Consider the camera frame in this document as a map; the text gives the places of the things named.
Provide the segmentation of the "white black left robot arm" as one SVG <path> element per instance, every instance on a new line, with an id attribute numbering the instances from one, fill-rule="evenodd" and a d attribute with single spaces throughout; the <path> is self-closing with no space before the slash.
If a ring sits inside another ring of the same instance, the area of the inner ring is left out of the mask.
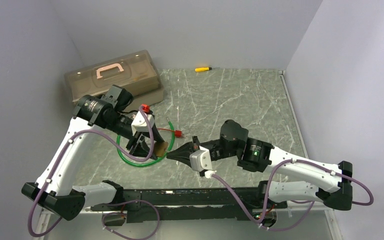
<path id="1" fill-rule="evenodd" d="M 23 185 L 22 194 L 67 221 L 86 207 L 106 205 L 111 210 L 119 209 L 125 200 L 121 185 L 104 180 L 76 186 L 74 181 L 86 150 L 97 136 L 104 136 L 105 130 L 127 139 L 123 149 L 126 156 L 156 160 L 163 155 L 168 144 L 158 132 L 153 112 L 142 105 L 134 118 L 122 113 L 133 99 L 130 92 L 117 85 L 100 96 L 81 97 L 50 164 L 36 181 Z"/>

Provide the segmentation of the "red cable padlock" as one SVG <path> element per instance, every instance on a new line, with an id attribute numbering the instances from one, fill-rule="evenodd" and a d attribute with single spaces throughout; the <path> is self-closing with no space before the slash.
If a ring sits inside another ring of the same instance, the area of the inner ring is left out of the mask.
<path id="1" fill-rule="evenodd" d="M 184 138 L 184 134 L 181 130 L 172 130 L 172 129 L 167 129 L 167 128 L 157 128 L 159 131 L 166 131 L 166 132 L 171 132 L 174 134 L 175 138 Z"/>

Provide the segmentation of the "green cable lock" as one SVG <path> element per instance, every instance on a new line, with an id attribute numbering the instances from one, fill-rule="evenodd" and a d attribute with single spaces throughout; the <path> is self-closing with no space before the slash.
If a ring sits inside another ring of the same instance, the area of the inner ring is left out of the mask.
<path id="1" fill-rule="evenodd" d="M 168 123 L 170 129 L 158 128 L 159 130 L 171 132 L 171 141 L 168 144 L 167 150 L 164 152 L 164 154 L 161 157 L 158 157 L 156 160 L 152 160 L 152 161 L 145 162 L 145 163 L 134 163 L 134 162 L 130 161 L 129 159 L 127 159 L 123 155 L 123 153 L 119 149 L 117 149 L 117 153 L 118 153 L 119 157 L 126 164 L 128 164 L 130 166 L 133 166 L 133 167 L 136 167 L 136 168 L 145 168 L 145 167 L 149 167 L 149 166 L 155 165 L 156 163 L 161 162 L 164 158 L 166 158 L 167 153 L 170 152 L 173 149 L 173 146 L 174 146 L 174 143 L 175 143 L 175 140 L 176 140 L 176 134 L 175 134 L 176 130 L 175 130 L 175 127 L 174 127 L 173 123 L 169 119 L 167 119 L 167 123 Z"/>

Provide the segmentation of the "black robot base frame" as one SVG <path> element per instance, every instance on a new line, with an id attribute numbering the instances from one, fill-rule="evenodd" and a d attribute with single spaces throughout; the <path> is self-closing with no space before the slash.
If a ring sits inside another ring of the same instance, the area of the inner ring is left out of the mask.
<path id="1" fill-rule="evenodd" d="M 248 217 L 226 188 L 124 189 L 116 206 L 99 204 L 94 212 L 123 211 L 128 223 L 156 219 L 153 204 L 162 221 L 234 219 Z"/>

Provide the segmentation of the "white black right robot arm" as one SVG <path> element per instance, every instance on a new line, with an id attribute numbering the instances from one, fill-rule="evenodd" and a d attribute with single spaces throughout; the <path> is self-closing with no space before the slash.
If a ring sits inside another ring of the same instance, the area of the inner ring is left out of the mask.
<path id="1" fill-rule="evenodd" d="M 211 178 L 213 162 L 236 157 L 237 166 L 249 172 L 270 172 L 295 177 L 294 182 L 266 182 L 255 194 L 256 203 L 267 208 L 284 201 L 320 202 L 326 207 L 349 211 L 353 205 L 353 187 L 349 177 L 353 165 L 322 163 L 289 153 L 269 142 L 249 137 L 249 130 L 232 119 L 220 128 L 219 138 L 200 142 L 197 136 L 166 158 L 183 163 L 201 177 Z"/>

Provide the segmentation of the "brass padlock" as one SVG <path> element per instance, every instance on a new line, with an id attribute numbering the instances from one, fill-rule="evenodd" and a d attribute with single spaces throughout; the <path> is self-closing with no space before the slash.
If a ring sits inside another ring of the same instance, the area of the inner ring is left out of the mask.
<path id="1" fill-rule="evenodd" d="M 162 141 L 162 142 L 155 142 L 154 148 L 153 148 L 153 155 L 155 155 L 157 158 L 163 157 L 163 155 L 166 153 L 168 149 L 168 142 Z"/>

